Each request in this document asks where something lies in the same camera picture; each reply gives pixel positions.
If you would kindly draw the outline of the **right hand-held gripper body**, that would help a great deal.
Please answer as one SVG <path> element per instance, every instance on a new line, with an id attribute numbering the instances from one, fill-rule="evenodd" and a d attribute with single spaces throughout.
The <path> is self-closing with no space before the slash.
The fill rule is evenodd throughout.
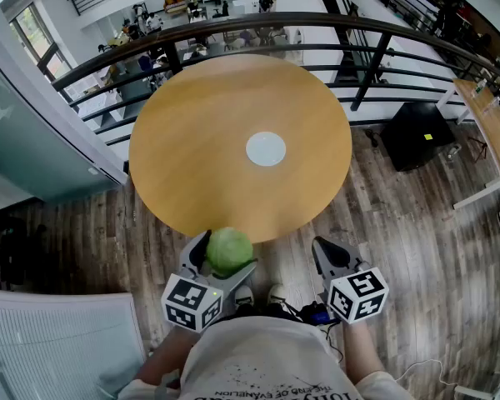
<path id="1" fill-rule="evenodd" d="M 378 315 L 389 287 L 377 267 L 338 277 L 330 282 L 327 305 L 335 316 L 353 324 Z"/>

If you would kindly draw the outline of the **green cabbage ball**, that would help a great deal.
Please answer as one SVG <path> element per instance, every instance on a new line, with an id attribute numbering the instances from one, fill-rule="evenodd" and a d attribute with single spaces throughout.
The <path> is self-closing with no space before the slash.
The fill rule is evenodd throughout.
<path id="1" fill-rule="evenodd" d="M 253 244 L 244 232 L 220 228 L 209 238 L 206 260 L 216 275 L 231 276 L 253 260 Z"/>

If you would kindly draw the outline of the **white round plate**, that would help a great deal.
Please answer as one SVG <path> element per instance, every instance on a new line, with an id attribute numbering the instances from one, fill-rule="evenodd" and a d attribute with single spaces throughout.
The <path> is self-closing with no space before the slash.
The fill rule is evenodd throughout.
<path id="1" fill-rule="evenodd" d="M 273 167 L 285 157 L 287 147 L 283 139 L 274 132 L 257 132 L 246 144 L 249 160 L 260 167 Z"/>

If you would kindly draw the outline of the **person's right forearm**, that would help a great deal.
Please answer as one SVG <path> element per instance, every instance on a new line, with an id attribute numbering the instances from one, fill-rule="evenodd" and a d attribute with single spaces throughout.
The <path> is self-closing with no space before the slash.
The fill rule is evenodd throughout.
<path id="1" fill-rule="evenodd" d="M 365 321 L 345 323 L 342 335 L 346 374 L 353 384 L 368 375 L 385 371 Z"/>

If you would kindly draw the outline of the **person's left forearm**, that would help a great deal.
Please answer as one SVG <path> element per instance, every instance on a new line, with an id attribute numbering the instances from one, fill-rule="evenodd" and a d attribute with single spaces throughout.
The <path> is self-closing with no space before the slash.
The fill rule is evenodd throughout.
<path id="1" fill-rule="evenodd" d="M 152 355 L 141 366 L 135 379 L 158 386 L 162 378 L 174 371 L 181 372 L 188 355 L 200 335 L 181 327 L 173 327 Z"/>

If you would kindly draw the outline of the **person's left white shoe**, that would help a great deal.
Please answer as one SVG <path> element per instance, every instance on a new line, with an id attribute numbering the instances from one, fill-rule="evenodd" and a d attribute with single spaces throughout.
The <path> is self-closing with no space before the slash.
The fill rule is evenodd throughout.
<path id="1" fill-rule="evenodd" d="M 246 285 L 240 286 L 234 293 L 234 305 L 236 309 L 239 309 L 241 306 L 252 307 L 254 305 L 252 289 Z"/>

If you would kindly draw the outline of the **person's white shoe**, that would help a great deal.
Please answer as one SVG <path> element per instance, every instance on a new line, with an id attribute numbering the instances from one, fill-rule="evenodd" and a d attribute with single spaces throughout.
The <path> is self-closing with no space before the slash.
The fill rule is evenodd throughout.
<path id="1" fill-rule="evenodd" d="M 287 301 L 287 290 L 282 284 L 274 284 L 267 295 L 267 305 L 278 305 L 282 307 Z"/>
<path id="2" fill-rule="evenodd" d="M 246 285 L 240 286 L 234 293 L 234 305 L 236 309 L 239 309 L 241 306 L 252 307 L 254 305 L 252 289 Z"/>

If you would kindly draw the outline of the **person's right white shoe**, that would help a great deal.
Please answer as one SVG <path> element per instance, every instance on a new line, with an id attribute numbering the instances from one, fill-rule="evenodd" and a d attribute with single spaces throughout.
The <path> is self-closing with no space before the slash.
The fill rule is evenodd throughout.
<path id="1" fill-rule="evenodd" d="M 287 290 L 282 284 L 274 284 L 267 295 L 267 305 L 278 305 L 282 307 L 287 301 Z"/>

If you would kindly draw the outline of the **black waist device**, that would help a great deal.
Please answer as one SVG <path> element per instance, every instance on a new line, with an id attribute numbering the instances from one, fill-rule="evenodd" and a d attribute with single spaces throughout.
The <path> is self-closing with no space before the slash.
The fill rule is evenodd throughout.
<path id="1" fill-rule="evenodd" d="M 304 323 L 312 326 L 327 326 L 335 322 L 335 319 L 330 317 L 326 305 L 316 301 L 304 306 L 298 316 Z"/>

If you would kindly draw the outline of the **black box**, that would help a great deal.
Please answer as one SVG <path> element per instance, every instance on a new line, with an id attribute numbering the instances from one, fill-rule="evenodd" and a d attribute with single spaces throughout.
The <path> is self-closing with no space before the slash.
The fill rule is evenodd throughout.
<path id="1" fill-rule="evenodd" d="M 432 140 L 426 140 L 431 134 Z M 424 166 L 456 138 L 435 103 L 406 102 L 380 133 L 398 172 Z"/>

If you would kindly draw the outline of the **white ribbed panel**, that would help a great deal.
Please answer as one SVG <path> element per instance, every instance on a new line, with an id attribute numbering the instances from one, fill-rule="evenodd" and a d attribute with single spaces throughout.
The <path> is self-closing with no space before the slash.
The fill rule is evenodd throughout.
<path id="1" fill-rule="evenodd" d="M 129 293 L 0 291 L 0 400 L 114 400 L 145 359 Z"/>

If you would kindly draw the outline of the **black checkered chair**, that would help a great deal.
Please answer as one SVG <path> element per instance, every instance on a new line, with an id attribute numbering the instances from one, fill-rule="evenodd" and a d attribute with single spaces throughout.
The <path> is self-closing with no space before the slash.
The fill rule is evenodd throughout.
<path id="1" fill-rule="evenodd" d="M 29 284 L 28 274 L 46 231 L 47 227 L 39 224 L 29 235 L 22 219 L 0 214 L 0 290 L 14 291 Z"/>

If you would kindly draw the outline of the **black metal railing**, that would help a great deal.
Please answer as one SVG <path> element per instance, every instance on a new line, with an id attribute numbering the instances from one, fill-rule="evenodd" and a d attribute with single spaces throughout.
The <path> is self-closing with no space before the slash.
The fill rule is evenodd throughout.
<path id="1" fill-rule="evenodd" d="M 298 43 L 298 44 L 274 44 L 271 39 L 264 38 L 256 47 L 245 46 L 237 50 L 237 54 L 269 54 L 269 53 L 288 53 L 296 51 L 347 51 L 350 53 L 366 53 L 369 60 L 360 65 L 350 65 L 343 67 L 340 64 L 317 63 L 305 66 L 305 70 L 313 72 L 334 72 L 344 74 L 346 71 L 362 72 L 364 77 L 357 82 L 338 82 L 333 80 L 327 82 L 330 89 L 354 88 L 356 94 L 353 97 L 341 97 L 340 103 L 350 104 L 352 109 L 359 108 L 364 103 L 422 103 L 420 97 L 369 97 L 368 90 L 372 88 L 396 89 L 399 91 L 430 92 L 435 93 L 436 88 L 424 87 L 418 85 L 407 85 L 404 83 L 380 82 L 378 77 L 383 73 L 397 74 L 401 76 L 420 78 L 421 72 L 405 70 L 401 68 L 390 68 L 382 65 L 383 57 L 398 57 L 415 60 L 417 62 L 428 63 L 431 65 L 440 64 L 444 68 L 450 69 L 453 73 L 468 75 L 475 67 L 484 68 L 488 73 L 495 76 L 494 80 L 488 80 L 487 84 L 500 89 L 500 69 L 490 62 L 483 61 L 480 57 L 472 55 L 459 47 L 439 38 L 432 37 L 426 33 L 416 32 L 405 27 L 399 27 L 389 22 L 379 22 L 376 20 L 345 16 L 335 13 L 323 12 L 271 12 L 265 14 L 248 14 L 235 18 L 215 18 L 210 21 L 201 21 L 184 26 L 169 28 L 157 34 L 142 37 L 136 41 L 112 47 L 99 56 L 85 62 L 74 68 L 72 71 L 52 81 L 53 88 L 58 93 L 64 93 L 66 88 L 71 87 L 89 75 L 98 71 L 123 62 L 131 57 L 143 54 L 150 50 L 164 51 L 165 62 L 153 64 L 150 68 L 137 74 L 129 75 L 123 80 L 113 82 L 107 86 L 100 87 L 95 92 L 89 92 L 79 98 L 69 99 L 70 108 L 76 109 L 80 104 L 85 103 L 98 95 L 121 88 L 124 85 L 135 83 L 143 79 L 155 78 L 162 73 L 180 73 L 184 68 L 191 67 L 197 63 L 212 58 L 212 54 L 193 52 L 190 58 L 184 58 L 176 49 L 177 43 L 197 37 L 210 37 L 217 33 L 229 35 L 243 29 L 254 29 L 260 32 L 264 28 L 274 29 L 289 27 L 317 27 L 333 28 L 339 30 L 356 30 L 359 32 L 379 33 L 380 39 L 377 46 L 370 47 L 364 45 L 352 45 L 341 43 Z M 467 65 L 459 67 L 447 62 L 439 62 L 433 58 L 418 56 L 413 53 L 399 52 L 392 50 L 389 43 L 393 38 L 405 38 L 416 43 L 422 43 L 430 48 L 436 48 L 455 59 L 461 58 L 467 61 Z"/>

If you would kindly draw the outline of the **large window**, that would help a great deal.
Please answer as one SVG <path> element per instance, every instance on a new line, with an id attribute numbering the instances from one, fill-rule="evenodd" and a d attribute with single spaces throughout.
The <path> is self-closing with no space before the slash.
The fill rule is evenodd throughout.
<path id="1" fill-rule="evenodd" d="M 71 70 L 33 3 L 26 6 L 9 25 L 28 57 L 49 82 Z"/>

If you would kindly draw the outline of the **wooden desk with white frame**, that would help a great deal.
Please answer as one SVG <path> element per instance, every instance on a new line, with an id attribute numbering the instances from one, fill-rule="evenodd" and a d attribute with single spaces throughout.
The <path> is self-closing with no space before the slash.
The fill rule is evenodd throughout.
<path id="1" fill-rule="evenodd" d="M 453 208 L 457 210 L 500 189 L 500 106 L 493 104 L 495 97 L 487 87 L 477 92 L 477 84 L 474 82 L 457 78 L 452 81 L 457 94 L 472 114 L 498 172 L 498 179 L 490 182 L 483 190 L 455 203 Z"/>

